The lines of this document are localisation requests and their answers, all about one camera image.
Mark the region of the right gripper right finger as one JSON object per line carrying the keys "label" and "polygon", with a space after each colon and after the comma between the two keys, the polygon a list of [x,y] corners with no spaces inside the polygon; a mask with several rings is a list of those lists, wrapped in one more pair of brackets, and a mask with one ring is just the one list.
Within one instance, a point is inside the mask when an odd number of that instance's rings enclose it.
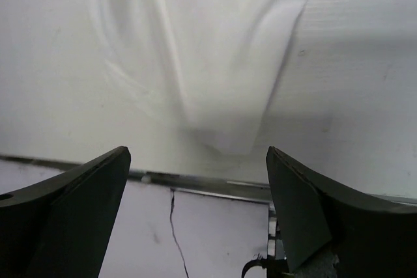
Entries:
{"label": "right gripper right finger", "polygon": [[275,147],[266,167],[289,271],[299,277],[415,277],[416,207],[362,193]]}

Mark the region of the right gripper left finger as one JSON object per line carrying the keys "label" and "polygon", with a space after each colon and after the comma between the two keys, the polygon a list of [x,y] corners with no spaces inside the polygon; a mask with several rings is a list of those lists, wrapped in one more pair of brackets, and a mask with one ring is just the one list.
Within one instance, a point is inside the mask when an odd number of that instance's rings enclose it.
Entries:
{"label": "right gripper left finger", "polygon": [[117,147],[1,195],[2,277],[98,277],[130,169]]}

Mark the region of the white t-shirt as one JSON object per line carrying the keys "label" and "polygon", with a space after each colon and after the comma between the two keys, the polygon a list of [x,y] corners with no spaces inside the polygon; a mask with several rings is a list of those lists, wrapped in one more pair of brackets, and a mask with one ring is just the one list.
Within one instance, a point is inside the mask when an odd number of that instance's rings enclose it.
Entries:
{"label": "white t-shirt", "polygon": [[1,0],[1,152],[228,171],[308,0]]}

